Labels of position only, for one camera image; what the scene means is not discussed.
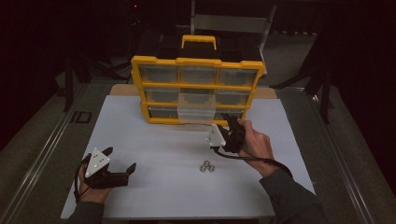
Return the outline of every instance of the white paper sheet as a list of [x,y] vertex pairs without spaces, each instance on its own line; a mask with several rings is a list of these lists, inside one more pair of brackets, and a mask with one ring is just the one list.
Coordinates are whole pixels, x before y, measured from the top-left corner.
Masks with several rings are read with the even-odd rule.
[[[140,98],[107,96],[86,153],[114,147],[110,172],[137,162],[129,186],[113,189],[105,217],[119,219],[249,218],[273,216],[260,174],[244,161],[216,155],[205,141],[208,126],[147,124]],[[274,156],[294,179],[314,192],[280,100],[256,99],[247,113],[253,127],[271,136]],[[204,161],[215,172],[202,173]],[[76,207],[73,190],[61,218]]]

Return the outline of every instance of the cable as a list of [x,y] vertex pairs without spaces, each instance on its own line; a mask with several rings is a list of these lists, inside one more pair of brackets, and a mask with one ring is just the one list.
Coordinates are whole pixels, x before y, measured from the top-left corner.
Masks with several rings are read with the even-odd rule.
[[227,158],[227,159],[243,160],[243,161],[264,161],[265,163],[275,165],[275,166],[279,167],[280,169],[282,169],[283,171],[285,171],[286,174],[288,174],[291,178],[293,178],[293,175],[291,174],[290,169],[286,165],[280,163],[279,161],[274,161],[272,159],[265,159],[265,158],[254,157],[254,156],[235,157],[235,156],[230,156],[230,155],[226,155],[226,154],[219,152],[219,147],[212,147],[212,148],[216,152],[216,154],[218,154],[221,157]]
[[84,159],[82,159],[82,161],[79,163],[77,170],[75,172],[75,191],[74,191],[74,195],[76,198],[76,203],[78,203],[79,197],[81,197],[81,195],[83,195],[90,187],[88,187],[86,190],[84,190],[84,192],[82,192],[82,194],[79,194],[78,192],[78,173],[79,173],[79,169],[81,169],[81,166],[86,164],[91,158],[91,153],[89,153]]

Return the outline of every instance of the white bracket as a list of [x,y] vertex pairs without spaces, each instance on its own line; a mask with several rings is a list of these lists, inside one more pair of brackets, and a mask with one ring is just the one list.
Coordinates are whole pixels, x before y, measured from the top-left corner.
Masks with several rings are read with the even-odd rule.
[[225,140],[216,124],[212,124],[212,130],[209,132],[209,136],[205,140],[209,142],[211,147],[225,146]]
[[105,167],[110,163],[110,158],[108,158],[102,151],[94,149],[91,155],[90,162],[88,163],[87,171],[85,177],[90,177],[98,172],[100,169]]

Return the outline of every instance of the gray sleeve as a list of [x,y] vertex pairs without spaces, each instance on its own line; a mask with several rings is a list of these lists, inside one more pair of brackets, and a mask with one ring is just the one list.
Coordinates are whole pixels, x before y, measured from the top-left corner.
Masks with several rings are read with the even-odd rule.
[[103,203],[78,203],[67,224],[100,224],[102,223],[105,205]]
[[278,169],[260,180],[270,196],[277,224],[328,223],[317,196]]

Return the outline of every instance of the person's left hand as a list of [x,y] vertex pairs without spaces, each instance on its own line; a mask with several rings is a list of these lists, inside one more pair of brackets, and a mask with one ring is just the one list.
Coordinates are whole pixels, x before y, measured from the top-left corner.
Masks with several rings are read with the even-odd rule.
[[91,189],[84,182],[84,174],[87,169],[87,164],[82,165],[78,171],[79,178],[79,197],[80,202],[91,202],[91,203],[105,203],[106,198],[111,190],[113,189]]

